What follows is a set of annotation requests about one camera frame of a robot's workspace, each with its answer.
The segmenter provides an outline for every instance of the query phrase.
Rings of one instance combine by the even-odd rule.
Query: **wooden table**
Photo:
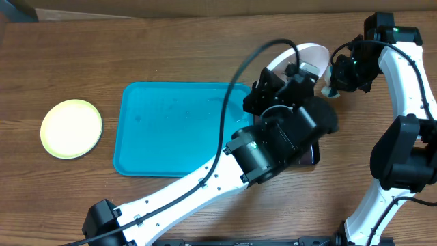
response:
[[[130,202],[173,182],[133,178],[113,168],[123,89],[134,81],[230,80],[240,62],[274,38],[316,42],[330,51],[363,31],[371,13],[231,18],[10,23],[0,50],[0,244],[57,245],[81,239],[88,208],[104,198]],[[418,27],[429,82],[437,92],[437,12],[396,13]],[[285,46],[261,55],[242,75],[250,85]],[[322,82],[317,85],[318,94]],[[92,153],[75,161],[47,154],[43,117],[57,103],[93,103],[104,132]],[[315,169],[290,168],[263,185],[216,202],[164,235],[186,240],[286,239],[331,235],[364,196],[373,145],[391,124],[387,85],[330,101],[340,131],[320,140]],[[417,197],[437,201],[437,186]],[[437,209],[408,202],[385,230],[397,245],[435,245]]]

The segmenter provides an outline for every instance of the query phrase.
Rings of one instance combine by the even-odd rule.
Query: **blue tray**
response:
[[[127,176],[183,177],[211,159],[228,83],[135,82],[123,93],[114,168]],[[223,147],[253,123],[242,110],[251,89],[237,84],[226,110]]]

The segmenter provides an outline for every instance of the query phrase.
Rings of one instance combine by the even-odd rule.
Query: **cardboard box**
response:
[[[4,13],[0,12],[0,47],[3,42],[3,35],[5,34],[6,23],[9,22]]]
[[[113,18],[132,18],[125,16],[112,16],[107,14],[90,14],[63,10],[46,10],[36,8],[39,21],[79,21],[79,20],[104,20]]]
[[[435,0],[10,0],[33,8],[129,17],[437,10]]]

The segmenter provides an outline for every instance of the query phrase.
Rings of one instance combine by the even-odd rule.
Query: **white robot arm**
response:
[[[415,62],[423,81],[429,112],[437,115],[437,104],[423,67],[419,31],[410,27],[395,27],[392,14],[375,13],[365,21],[365,32],[367,37],[355,39],[356,42],[365,40],[361,46],[350,47],[350,57],[340,55],[337,59],[329,77],[330,86],[339,90],[353,91],[358,88],[368,92],[375,74],[370,77],[358,74],[362,71],[378,73],[373,69],[377,64],[389,87],[395,121],[372,151],[371,172],[374,178],[371,186],[358,208],[344,223],[348,245],[378,245],[385,227],[406,200],[396,203],[377,230],[372,231],[391,202],[399,197],[413,197],[425,185],[434,184],[433,175],[436,171],[430,160],[426,160],[425,150],[413,148],[416,138],[430,134],[429,128],[432,129],[423,106],[423,95],[419,89],[421,84],[416,72],[411,63],[393,47],[384,46],[382,49],[381,44],[367,41],[393,44]],[[331,97],[336,97],[335,92],[331,93]],[[433,156],[435,149],[429,148],[426,152]]]
[[[266,182],[289,165],[299,164],[313,143],[337,130],[337,115],[326,101],[313,95],[315,81],[328,65],[328,50],[316,44],[302,44],[296,49],[302,57],[297,62],[299,69],[292,63],[297,60],[294,49],[263,69],[243,102],[243,109],[261,115],[261,121],[232,135],[214,169],[215,157],[193,173],[137,201],[118,207],[107,200],[95,204],[83,226],[87,239],[71,245],[152,245],[168,229],[204,206]],[[300,94],[290,98],[290,92]],[[207,175],[204,185],[187,195]]]

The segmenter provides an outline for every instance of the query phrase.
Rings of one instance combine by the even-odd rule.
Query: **yellow plate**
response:
[[[54,106],[41,125],[41,142],[47,152],[74,159],[89,152],[102,134],[102,117],[84,100],[67,100]]]

